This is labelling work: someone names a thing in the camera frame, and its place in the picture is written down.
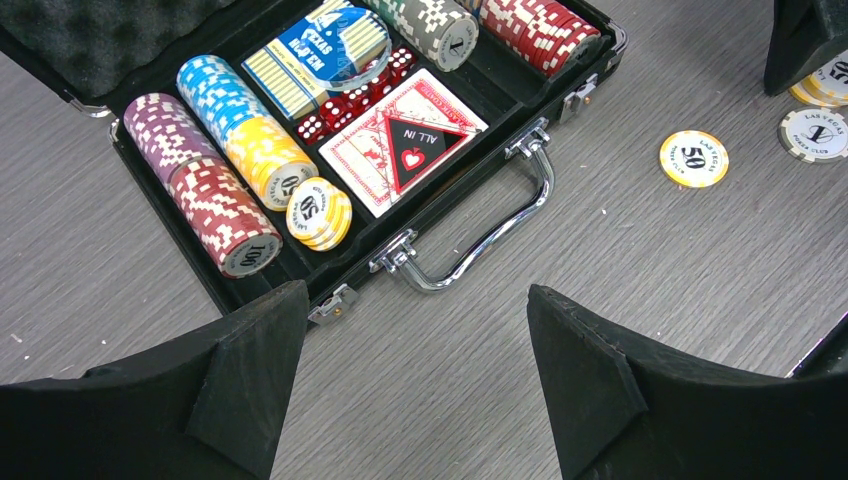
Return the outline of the white 1 chip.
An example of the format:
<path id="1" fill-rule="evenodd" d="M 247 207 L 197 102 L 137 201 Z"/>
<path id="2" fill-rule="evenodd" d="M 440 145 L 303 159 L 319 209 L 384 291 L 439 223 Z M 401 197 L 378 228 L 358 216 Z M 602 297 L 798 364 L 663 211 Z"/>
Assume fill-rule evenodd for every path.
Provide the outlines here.
<path id="1" fill-rule="evenodd" d="M 831 164 L 847 159 L 847 121 L 831 109 L 805 107 L 789 111 L 778 126 L 778 139 L 795 159 Z"/>

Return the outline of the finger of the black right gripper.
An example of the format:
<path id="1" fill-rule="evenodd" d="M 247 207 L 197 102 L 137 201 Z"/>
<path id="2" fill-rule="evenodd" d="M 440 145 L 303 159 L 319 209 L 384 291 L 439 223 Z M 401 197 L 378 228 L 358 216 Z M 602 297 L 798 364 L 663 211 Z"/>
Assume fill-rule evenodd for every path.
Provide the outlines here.
<path id="1" fill-rule="evenodd" d="M 776 0 L 763 75 L 777 96 L 847 50 L 847 0 Z"/>

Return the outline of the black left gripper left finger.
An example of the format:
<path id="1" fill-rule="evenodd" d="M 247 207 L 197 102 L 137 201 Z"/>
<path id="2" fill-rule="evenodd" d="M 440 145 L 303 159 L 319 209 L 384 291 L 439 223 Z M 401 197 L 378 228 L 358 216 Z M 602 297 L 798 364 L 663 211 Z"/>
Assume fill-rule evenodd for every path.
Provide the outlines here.
<path id="1" fill-rule="evenodd" d="M 307 332 L 292 281 L 77 379 L 1 388 L 5 479 L 266 479 Z"/>

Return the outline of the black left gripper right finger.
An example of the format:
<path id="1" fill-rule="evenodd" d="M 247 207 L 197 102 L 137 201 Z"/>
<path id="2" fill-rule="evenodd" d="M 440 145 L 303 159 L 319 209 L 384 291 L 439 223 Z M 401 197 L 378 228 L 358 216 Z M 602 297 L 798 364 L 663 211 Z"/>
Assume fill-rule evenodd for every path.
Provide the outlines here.
<path id="1" fill-rule="evenodd" d="M 532 285 L 527 320 L 565 479 L 843 479 L 847 376 L 708 361 Z"/>

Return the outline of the clear acrylic dealer disc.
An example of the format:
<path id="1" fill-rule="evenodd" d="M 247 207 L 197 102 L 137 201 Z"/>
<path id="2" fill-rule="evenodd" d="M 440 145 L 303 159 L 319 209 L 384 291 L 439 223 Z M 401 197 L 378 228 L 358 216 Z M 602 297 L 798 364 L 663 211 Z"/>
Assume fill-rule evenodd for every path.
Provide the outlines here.
<path id="1" fill-rule="evenodd" d="M 329 91 L 344 91 L 365 85 L 388 65 L 392 44 L 381 17 L 367 8 L 340 7 L 322 13 L 312 30 L 319 39 L 313 47 L 321 51 L 321 64 L 314 67 L 317 83 Z"/>

